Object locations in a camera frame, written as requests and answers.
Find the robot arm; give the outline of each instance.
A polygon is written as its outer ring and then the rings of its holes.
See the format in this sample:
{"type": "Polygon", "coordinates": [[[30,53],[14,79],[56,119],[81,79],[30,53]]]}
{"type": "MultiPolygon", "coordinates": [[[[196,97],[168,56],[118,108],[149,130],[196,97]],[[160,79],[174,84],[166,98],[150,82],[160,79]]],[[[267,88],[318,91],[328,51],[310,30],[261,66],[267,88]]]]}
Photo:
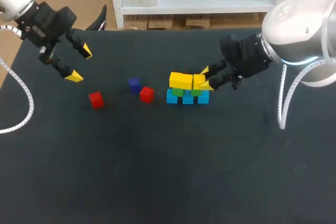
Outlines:
{"type": "MultiPolygon", "coordinates": [[[[224,59],[203,70],[204,89],[217,90],[230,82],[234,89],[242,78],[268,69],[272,62],[286,64],[296,73],[336,50],[336,0],[283,0],[266,15],[260,34],[220,41],[224,59]]],[[[301,82],[322,87],[336,81],[336,65],[309,71],[301,82]]]]}
{"type": "MultiPolygon", "coordinates": [[[[87,30],[102,30],[106,24],[106,5],[97,20],[87,30]]],[[[74,35],[72,29],[77,16],[69,7],[55,11],[46,2],[37,4],[35,0],[0,0],[0,19],[4,22],[14,20],[22,31],[21,39],[30,40],[41,48],[39,60],[52,65],[64,79],[78,82],[82,77],[71,67],[63,65],[55,54],[60,43],[59,37],[66,35],[74,49],[84,58],[92,57],[87,44],[74,35]]]]}

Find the cyan block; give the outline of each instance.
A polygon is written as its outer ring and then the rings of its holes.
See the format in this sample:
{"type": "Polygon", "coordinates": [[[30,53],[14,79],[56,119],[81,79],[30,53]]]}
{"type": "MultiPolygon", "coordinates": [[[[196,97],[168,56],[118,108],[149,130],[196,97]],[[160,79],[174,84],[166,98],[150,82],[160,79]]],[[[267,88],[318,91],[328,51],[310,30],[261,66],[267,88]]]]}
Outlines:
{"type": "Polygon", "coordinates": [[[182,100],[183,104],[194,104],[194,98],[191,96],[191,90],[184,90],[182,100]]]}
{"type": "Polygon", "coordinates": [[[142,90],[142,85],[140,84],[139,78],[130,78],[128,79],[128,83],[130,85],[132,93],[139,94],[142,90]]]}
{"type": "Polygon", "coordinates": [[[167,103],[177,104],[177,96],[173,95],[172,89],[167,89],[167,103]]]}
{"type": "Polygon", "coordinates": [[[199,104],[209,104],[209,91],[202,90],[202,94],[198,97],[199,104]]]}

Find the table surface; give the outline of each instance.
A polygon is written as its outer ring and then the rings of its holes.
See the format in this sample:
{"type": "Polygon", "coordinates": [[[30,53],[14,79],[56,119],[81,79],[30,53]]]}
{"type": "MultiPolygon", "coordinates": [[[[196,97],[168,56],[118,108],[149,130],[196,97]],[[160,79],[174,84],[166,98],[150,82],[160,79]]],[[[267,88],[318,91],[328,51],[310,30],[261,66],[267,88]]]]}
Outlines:
{"type": "MultiPolygon", "coordinates": [[[[171,71],[220,60],[219,40],[257,30],[85,32],[93,58],[64,42],[58,56],[84,77],[63,80],[25,41],[13,69],[35,101],[32,119],[0,135],[0,223],[334,223],[335,84],[294,94],[277,124],[281,67],[212,92],[209,105],[165,103],[171,71]],[[155,90],[153,104],[128,78],[155,90]],[[88,94],[105,107],[93,110],[88,94]]],[[[7,77],[0,127],[28,102],[7,77]]]]}

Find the toy block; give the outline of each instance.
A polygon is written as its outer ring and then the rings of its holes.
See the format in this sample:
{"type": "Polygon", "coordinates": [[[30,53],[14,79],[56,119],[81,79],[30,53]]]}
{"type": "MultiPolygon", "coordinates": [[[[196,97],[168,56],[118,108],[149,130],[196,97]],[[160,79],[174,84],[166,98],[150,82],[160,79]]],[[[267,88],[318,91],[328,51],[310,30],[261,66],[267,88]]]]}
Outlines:
{"type": "Polygon", "coordinates": [[[182,74],[180,89],[191,90],[192,88],[193,88],[193,75],[192,74],[182,74]]]}
{"type": "Polygon", "coordinates": [[[192,97],[199,97],[200,95],[202,95],[202,91],[201,90],[191,90],[191,96],[192,97]]]}
{"type": "Polygon", "coordinates": [[[209,91],[202,90],[202,94],[198,97],[199,104],[209,104],[209,91]]]}
{"type": "Polygon", "coordinates": [[[139,94],[140,91],[142,90],[139,78],[130,78],[128,79],[128,83],[130,85],[132,93],[139,94]]]}
{"type": "Polygon", "coordinates": [[[200,87],[200,84],[205,82],[205,75],[204,74],[194,74],[194,85],[193,89],[194,90],[202,90],[203,88],[200,87]]]}
{"type": "Polygon", "coordinates": [[[183,104],[194,104],[194,98],[191,96],[191,90],[184,90],[183,104]]]}
{"type": "Polygon", "coordinates": [[[98,109],[100,107],[103,107],[104,102],[103,102],[103,97],[101,96],[100,92],[89,94],[89,98],[90,98],[93,109],[98,109]]]}
{"type": "Polygon", "coordinates": [[[192,89],[193,75],[171,72],[169,86],[176,89],[192,89]]]}
{"type": "Polygon", "coordinates": [[[173,95],[183,97],[183,89],[173,89],[173,95]]]}
{"type": "Polygon", "coordinates": [[[177,96],[173,95],[172,89],[167,89],[167,103],[177,104],[177,96]]]}
{"type": "Polygon", "coordinates": [[[177,88],[177,86],[179,86],[180,84],[181,76],[182,76],[181,73],[171,72],[169,78],[169,87],[177,88]]]}
{"type": "Polygon", "coordinates": [[[154,89],[143,87],[140,92],[140,100],[145,103],[151,103],[154,99],[154,89]]]}

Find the white cable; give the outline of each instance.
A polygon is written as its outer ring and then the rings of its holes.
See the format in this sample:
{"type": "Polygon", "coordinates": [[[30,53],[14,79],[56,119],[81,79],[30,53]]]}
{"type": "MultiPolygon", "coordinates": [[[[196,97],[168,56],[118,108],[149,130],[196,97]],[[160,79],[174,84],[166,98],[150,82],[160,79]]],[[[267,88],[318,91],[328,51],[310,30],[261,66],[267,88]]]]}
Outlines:
{"type": "MultiPolygon", "coordinates": [[[[0,26],[0,30],[11,30],[13,31],[16,35],[18,35],[19,37],[21,37],[22,35],[22,31],[12,27],[12,26],[0,26]]],[[[20,122],[19,124],[7,128],[7,129],[3,129],[0,130],[0,134],[3,133],[8,133],[8,132],[12,132],[15,131],[19,128],[21,128],[23,125],[25,125],[29,119],[31,118],[31,116],[33,115],[33,111],[34,111],[34,101],[33,101],[33,97],[29,91],[29,89],[27,88],[27,86],[24,84],[24,82],[21,80],[21,78],[19,76],[16,75],[16,73],[3,61],[2,58],[0,58],[0,65],[4,67],[4,69],[11,75],[14,77],[14,79],[21,85],[21,87],[23,88],[23,90],[26,92],[28,100],[29,100],[29,111],[28,114],[26,116],[26,118],[20,122]]]]}
{"type": "Polygon", "coordinates": [[[292,96],[294,94],[294,91],[296,89],[296,87],[298,86],[298,84],[300,83],[300,81],[302,80],[302,78],[312,69],[317,68],[319,66],[322,65],[326,65],[326,64],[335,64],[336,63],[336,59],[330,59],[330,60],[318,60],[313,62],[312,64],[308,65],[307,67],[305,67],[299,74],[298,76],[296,76],[296,78],[294,79],[294,82],[292,83],[292,85],[289,88],[289,91],[287,93],[285,102],[283,104],[284,109],[282,110],[282,97],[283,97],[283,88],[285,86],[285,78],[286,78],[286,70],[287,70],[287,66],[284,65],[283,69],[282,69],[282,76],[281,76],[281,82],[280,82],[280,92],[279,92],[279,103],[278,103],[278,121],[279,121],[279,126],[280,128],[283,130],[285,129],[286,126],[286,118],[287,118],[287,113],[288,113],[288,108],[289,108],[289,103],[290,100],[292,99],[292,96]]]}

